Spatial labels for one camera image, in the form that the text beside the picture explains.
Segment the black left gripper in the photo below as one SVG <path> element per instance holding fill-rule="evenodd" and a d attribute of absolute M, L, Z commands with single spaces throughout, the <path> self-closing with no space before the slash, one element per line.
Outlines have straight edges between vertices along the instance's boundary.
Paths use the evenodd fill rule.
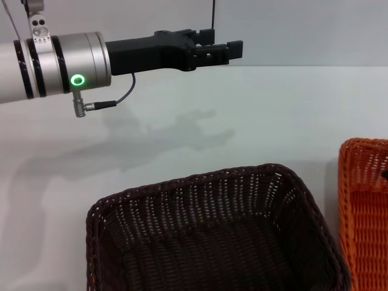
<path fill-rule="evenodd" d="M 161 30 L 152 36 L 106 42 L 113 76 L 159 69 L 192 72 L 243 56 L 243 41 L 215 44 L 215 30 Z"/>

